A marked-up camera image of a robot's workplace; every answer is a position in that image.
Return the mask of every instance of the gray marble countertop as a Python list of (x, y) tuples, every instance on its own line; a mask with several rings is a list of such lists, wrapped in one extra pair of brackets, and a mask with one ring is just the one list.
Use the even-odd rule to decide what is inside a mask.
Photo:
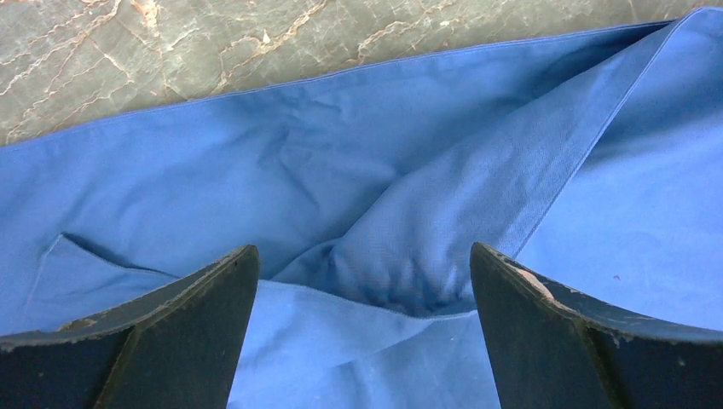
[(723, 0), (0, 0), (0, 145), (350, 66)]

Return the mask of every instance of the blue cloth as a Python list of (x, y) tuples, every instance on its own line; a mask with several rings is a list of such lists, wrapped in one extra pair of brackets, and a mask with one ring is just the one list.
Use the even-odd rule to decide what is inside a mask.
[(723, 329), (723, 12), (474, 47), (0, 149), (0, 333), (244, 244), (229, 408), (497, 407), (469, 252)]

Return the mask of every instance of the apron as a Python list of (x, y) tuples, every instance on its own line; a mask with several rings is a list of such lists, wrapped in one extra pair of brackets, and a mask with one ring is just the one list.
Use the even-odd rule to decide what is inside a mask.
[(723, 11), (700, 9), (4, 147), (0, 335), (53, 331), (252, 244), (262, 280), (228, 408), (499, 407), (474, 242), (723, 330), (721, 62)]

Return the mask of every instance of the marble floor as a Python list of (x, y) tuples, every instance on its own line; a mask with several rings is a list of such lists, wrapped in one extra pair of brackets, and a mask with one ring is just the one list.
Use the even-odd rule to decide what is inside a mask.
[(0, 145), (118, 112), (723, 0), (0, 0)]

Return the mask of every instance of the blue fabric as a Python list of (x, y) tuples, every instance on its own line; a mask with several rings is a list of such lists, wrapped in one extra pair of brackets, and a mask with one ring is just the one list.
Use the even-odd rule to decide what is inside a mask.
[(723, 330), (723, 12), (426, 55), (0, 149), (0, 333), (254, 244), (229, 408), (497, 407), (481, 241)]

